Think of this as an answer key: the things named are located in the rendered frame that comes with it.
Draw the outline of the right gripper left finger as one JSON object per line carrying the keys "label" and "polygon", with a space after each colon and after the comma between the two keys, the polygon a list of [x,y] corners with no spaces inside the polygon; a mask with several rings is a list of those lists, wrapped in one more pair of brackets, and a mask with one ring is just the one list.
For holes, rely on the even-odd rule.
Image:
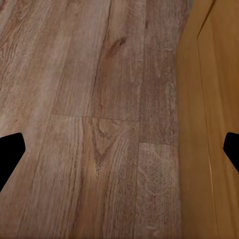
{"label": "right gripper left finger", "polygon": [[0,192],[25,152],[20,132],[0,138]]}

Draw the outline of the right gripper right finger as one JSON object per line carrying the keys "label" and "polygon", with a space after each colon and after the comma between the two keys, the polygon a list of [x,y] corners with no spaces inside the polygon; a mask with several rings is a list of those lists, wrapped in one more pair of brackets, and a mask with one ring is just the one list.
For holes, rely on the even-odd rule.
{"label": "right gripper right finger", "polygon": [[223,150],[239,172],[239,134],[228,132]]}

